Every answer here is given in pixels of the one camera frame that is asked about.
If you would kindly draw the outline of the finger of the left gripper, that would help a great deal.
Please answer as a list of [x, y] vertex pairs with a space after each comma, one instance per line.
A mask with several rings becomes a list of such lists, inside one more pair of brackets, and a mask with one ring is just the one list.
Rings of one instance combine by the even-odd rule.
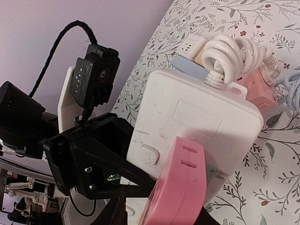
[[155, 181], [126, 160], [129, 142], [105, 146], [97, 140], [77, 140], [71, 155], [75, 167], [73, 186], [90, 200], [112, 198], [119, 190], [125, 197], [149, 197]]

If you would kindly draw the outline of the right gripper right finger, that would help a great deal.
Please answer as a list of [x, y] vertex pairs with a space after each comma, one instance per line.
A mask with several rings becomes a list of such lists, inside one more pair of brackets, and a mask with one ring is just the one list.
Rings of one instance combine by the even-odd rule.
[[208, 212], [202, 207], [198, 216], [198, 225], [220, 225]]

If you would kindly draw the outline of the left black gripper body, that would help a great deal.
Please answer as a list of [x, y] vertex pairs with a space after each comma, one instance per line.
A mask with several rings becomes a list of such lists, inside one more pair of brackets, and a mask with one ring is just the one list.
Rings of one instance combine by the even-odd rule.
[[113, 195], [121, 186], [107, 179], [121, 173], [133, 130], [109, 112], [47, 139], [43, 147], [58, 190]]

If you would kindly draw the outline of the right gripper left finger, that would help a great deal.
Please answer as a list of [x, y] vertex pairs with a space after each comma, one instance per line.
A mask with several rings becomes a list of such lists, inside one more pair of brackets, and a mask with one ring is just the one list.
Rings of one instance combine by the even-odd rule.
[[123, 193], [114, 196], [97, 217], [98, 225], [127, 225], [126, 198]]

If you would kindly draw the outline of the pink plug adapter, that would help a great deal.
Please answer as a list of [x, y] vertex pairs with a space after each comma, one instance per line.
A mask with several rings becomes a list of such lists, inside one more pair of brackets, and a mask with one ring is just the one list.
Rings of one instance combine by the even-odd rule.
[[194, 224], [204, 204], [206, 188], [204, 147], [177, 137], [139, 224]]

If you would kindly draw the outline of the white long power strip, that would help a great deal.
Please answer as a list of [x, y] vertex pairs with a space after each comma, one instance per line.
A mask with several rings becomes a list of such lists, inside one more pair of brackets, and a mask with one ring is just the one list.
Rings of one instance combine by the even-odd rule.
[[265, 71], [271, 84], [279, 74], [267, 45], [244, 37], [218, 35], [206, 40], [204, 80], [176, 68], [152, 72], [139, 106], [127, 161], [155, 180], [177, 137], [204, 147], [207, 188], [203, 207], [220, 191], [257, 139], [263, 116], [246, 100], [243, 74]]

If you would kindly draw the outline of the beige cube adapter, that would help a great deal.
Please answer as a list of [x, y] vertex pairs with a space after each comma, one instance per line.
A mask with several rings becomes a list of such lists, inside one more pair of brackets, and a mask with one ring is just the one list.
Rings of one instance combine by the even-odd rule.
[[194, 59], [194, 62], [202, 67], [203, 67], [203, 61], [202, 61], [203, 51], [204, 49], [202, 49]]

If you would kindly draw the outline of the white cube adapter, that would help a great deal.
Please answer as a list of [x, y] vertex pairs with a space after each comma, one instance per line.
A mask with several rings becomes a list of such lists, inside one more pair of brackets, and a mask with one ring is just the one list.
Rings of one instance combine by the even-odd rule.
[[184, 57], [190, 61], [194, 61], [196, 56], [205, 46], [206, 39], [189, 34], [182, 42], [182, 44], [177, 48], [177, 54], [181, 57]]

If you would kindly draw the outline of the pink cube adapter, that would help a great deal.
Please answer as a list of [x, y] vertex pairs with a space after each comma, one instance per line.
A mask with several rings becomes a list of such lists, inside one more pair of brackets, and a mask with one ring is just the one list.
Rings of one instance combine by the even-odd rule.
[[265, 82], [260, 70], [241, 75], [236, 83], [247, 88], [246, 100], [253, 103], [260, 111], [278, 106], [275, 88]]

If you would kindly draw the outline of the blue power strip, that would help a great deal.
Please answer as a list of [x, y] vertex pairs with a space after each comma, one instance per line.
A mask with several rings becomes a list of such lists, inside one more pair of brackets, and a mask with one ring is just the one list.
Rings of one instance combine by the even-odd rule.
[[201, 80], [204, 80], [206, 75], [208, 74], [207, 70], [204, 67], [180, 55], [175, 55], [175, 57], [171, 61], [171, 65], [178, 71]]

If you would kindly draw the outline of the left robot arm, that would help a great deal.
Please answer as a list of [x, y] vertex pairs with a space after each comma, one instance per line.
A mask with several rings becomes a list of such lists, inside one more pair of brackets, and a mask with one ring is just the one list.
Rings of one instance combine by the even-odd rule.
[[117, 50], [101, 46], [84, 22], [68, 24], [58, 35], [45, 62], [48, 68], [63, 36], [81, 27], [90, 45], [84, 58], [66, 77], [66, 90], [56, 115], [10, 82], [0, 88], [0, 138], [16, 153], [41, 159], [46, 155], [60, 192], [71, 189], [90, 200], [108, 199], [119, 190], [125, 197], [148, 197], [155, 181], [127, 161], [133, 127], [125, 119], [107, 112], [93, 118], [95, 107], [109, 101], [120, 65]]

